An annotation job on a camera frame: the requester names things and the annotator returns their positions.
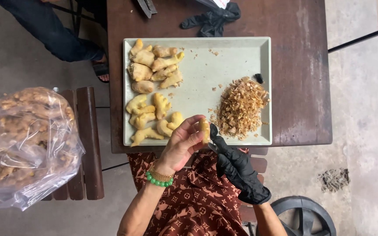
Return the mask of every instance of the hand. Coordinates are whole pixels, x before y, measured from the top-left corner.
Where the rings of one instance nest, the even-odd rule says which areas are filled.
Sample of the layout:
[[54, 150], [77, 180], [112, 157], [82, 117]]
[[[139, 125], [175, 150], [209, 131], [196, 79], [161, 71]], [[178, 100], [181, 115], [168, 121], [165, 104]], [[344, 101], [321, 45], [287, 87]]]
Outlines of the hand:
[[223, 137], [217, 136], [218, 130], [210, 124], [211, 140], [217, 145], [217, 175], [226, 175], [228, 181], [241, 190], [239, 200], [255, 205], [267, 202], [270, 191], [257, 179], [257, 172], [253, 170], [246, 153], [227, 146]]
[[192, 154], [203, 148], [204, 132], [198, 132], [198, 121], [204, 115], [194, 115], [187, 118], [177, 127], [165, 146], [155, 170], [163, 175], [172, 175], [181, 170]]

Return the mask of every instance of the black glove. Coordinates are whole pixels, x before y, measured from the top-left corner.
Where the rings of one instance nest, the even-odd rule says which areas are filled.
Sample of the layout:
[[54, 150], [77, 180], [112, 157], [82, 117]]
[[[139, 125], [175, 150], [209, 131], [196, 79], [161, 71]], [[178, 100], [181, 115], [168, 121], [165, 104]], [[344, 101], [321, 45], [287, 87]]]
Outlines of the black glove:
[[227, 146], [223, 137], [217, 136], [218, 130], [214, 124], [210, 125], [210, 137], [218, 147], [217, 175], [226, 174], [227, 179], [241, 190], [240, 201], [255, 205], [267, 202], [270, 191], [257, 179], [257, 172], [253, 170], [246, 153]]
[[222, 37], [224, 23], [235, 21], [240, 16], [240, 8], [237, 3], [227, 3], [225, 9], [214, 8], [202, 15], [187, 18], [180, 24], [180, 27], [185, 30], [201, 26], [198, 37]]

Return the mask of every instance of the bracelet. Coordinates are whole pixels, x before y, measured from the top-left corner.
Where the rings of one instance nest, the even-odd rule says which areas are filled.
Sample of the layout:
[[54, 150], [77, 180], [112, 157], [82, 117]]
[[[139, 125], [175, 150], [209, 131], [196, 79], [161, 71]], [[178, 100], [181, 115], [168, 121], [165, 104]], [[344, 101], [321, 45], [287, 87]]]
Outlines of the bracelet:
[[150, 181], [152, 184], [155, 184], [160, 187], [169, 187], [173, 184], [174, 175], [162, 175], [158, 173], [154, 169], [154, 165], [157, 161], [158, 159], [155, 160], [151, 165], [150, 169], [147, 172], [145, 172], [145, 175], [147, 176], [147, 181]]

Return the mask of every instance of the black wheel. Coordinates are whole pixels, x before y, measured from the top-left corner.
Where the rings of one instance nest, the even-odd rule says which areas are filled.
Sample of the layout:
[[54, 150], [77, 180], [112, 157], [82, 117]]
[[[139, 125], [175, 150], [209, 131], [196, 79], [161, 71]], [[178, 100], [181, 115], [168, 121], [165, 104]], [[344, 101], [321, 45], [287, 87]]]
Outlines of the black wheel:
[[[290, 228], [286, 223], [281, 221], [288, 236], [336, 236], [335, 225], [329, 213], [318, 203], [305, 196], [287, 196], [274, 201], [272, 209], [276, 215], [289, 209], [298, 208], [300, 226], [298, 230]], [[322, 230], [318, 233], [312, 234], [313, 220], [315, 213], [322, 224]]]

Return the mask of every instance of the dark pants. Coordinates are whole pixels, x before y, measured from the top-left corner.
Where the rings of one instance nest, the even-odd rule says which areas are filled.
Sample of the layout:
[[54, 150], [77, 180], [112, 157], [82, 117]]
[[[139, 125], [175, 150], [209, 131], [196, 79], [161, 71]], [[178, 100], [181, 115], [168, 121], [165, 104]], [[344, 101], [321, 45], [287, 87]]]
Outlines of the dark pants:
[[80, 39], [65, 28], [47, 3], [40, 0], [0, 0], [0, 5], [57, 58], [68, 62], [103, 58], [104, 52], [97, 44]]

